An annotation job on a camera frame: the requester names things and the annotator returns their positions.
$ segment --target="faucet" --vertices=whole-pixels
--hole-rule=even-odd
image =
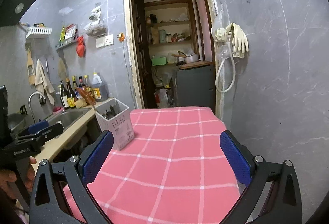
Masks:
[[[32,110],[32,107],[31,107],[31,99],[34,95],[36,94],[39,94],[41,95],[44,99],[46,99],[45,95],[43,95],[40,91],[36,91],[34,93],[31,94],[31,96],[29,97],[29,108],[30,108],[30,111],[31,111],[31,115],[32,115],[32,118],[33,118],[33,121],[34,121],[34,124],[36,123],[36,118],[34,117],[34,113],[33,113],[33,110]]]

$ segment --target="gray tile wall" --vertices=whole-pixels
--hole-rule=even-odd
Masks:
[[[96,2],[100,2],[102,20],[107,24],[108,34],[113,34],[114,45],[96,49],[95,39],[88,37],[83,27],[89,23],[88,16]],[[225,0],[217,0],[224,3],[225,13],[223,21],[227,24],[228,17]],[[129,67],[127,42],[122,44],[117,39],[120,32],[125,33],[123,15],[123,0],[65,0],[65,6],[73,11],[64,16],[65,24],[77,23],[79,34],[85,37],[86,57],[79,58],[75,47],[69,46],[64,49],[64,56],[70,75],[88,74],[92,79],[93,72],[99,72],[102,80],[106,83],[108,93],[134,109],[132,89],[129,85],[131,69]]]
[[[226,2],[250,49],[236,60],[235,90],[224,99],[232,107],[231,131],[253,154],[294,163],[305,222],[329,189],[329,3]],[[230,83],[230,64],[226,67]]]
[[[56,87],[59,84],[57,76],[58,54],[55,44],[58,42],[63,17],[58,11],[64,6],[64,0],[36,0],[22,17],[22,22],[44,23],[52,28],[52,34],[47,39],[34,39],[32,41],[32,58],[34,66],[40,58],[45,67],[48,59],[50,81]],[[5,85],[8,91],[9,113],[19,111],[19,107],[26,105],[28,110],[28,124],[32,124],[32,117],[28,108],[28,99],[34,86],[29,85],[27,75],[27,55],[25,51],[25,30],[18,26],[0,27],[0,85]],[[48,103],[41,108],[37,97],[32,100],[32,108],[36,118],[43,119],[52,112]]]

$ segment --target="cutting board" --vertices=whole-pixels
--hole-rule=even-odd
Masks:
[[[31,51],[27,51],[27,75],[29,77],[29,83],[30,85],[34,85],[34,82],[36,80],[36,74],[34,72],[34,64],[33,59],[31,57]]]
[[[206,66],[206,65],[211,65],[211,64],[212,64],[212,62],[209,62],[209,61],[192,62],[189,64],[180,65],[179,69],[185,70],[185,69],[189,69],[189,68],[201,67],[201,66]]]

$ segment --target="blue gripper pad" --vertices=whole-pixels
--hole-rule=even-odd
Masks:
[[[231,140],[227,132],[229,131],[224,131],[220,135],[220,147],[222,148],[223,153],[236,176],[236,179],[247,187],[252,180],[250,165],[243,157],[235,143]]]
[[[97,140],[88,145],[80,155],[79,173],[84,185],[95,180],[99,170],[111,151],[114,143],[113,134],[104,130]]]
[[[43,120],[41,122],[35,123],[34,125],[31,125],[28,127],[28,133],[34,134],[39,132],[40,130],[43,130],[45,128],[49,127],[49,123],[46,120]]]

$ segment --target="green box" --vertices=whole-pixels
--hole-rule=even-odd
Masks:
[[[151,61],[152,61],[152,66],[166,65],[167,64],[167,58],[166,57],[152,58]]]

